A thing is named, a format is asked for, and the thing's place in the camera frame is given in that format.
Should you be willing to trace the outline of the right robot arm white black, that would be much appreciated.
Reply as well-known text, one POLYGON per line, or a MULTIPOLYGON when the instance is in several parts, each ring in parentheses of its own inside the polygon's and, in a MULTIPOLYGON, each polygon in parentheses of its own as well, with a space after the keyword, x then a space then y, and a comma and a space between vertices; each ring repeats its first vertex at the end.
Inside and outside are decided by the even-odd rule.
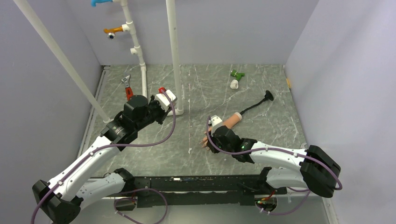
POLYGON ((278 188, 304 188, 331 198, 342 190, 341 167, 322 148, 276 147, 249 138, 240 138, 226 126, 207 131, 207 145, 213 153, 225 153, 242 163, 264 165, 257 187, 264 194, 278 188))

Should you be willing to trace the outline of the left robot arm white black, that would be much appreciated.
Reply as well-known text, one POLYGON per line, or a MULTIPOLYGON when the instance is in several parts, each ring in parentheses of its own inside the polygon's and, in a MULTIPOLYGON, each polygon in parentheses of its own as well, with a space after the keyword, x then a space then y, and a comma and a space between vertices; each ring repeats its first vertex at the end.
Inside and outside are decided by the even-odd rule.
POLYGON ((133 147, 138 132, 157 122, 162 124, 169 112, 174 112, 177 97, 162 91, 150 99, 134 95, 124 104, 114 119, 101 131, 93 144, 68 168, 49 181, 38 180, 32 187, 37 206, 30 222, 42 210, 55 224, 69 224, 79 213, 103 197, 120 193, 130 195, 134 176, 119 168, 108 177, 88 183, 88 179, 108 160, 126 147, 133 147))

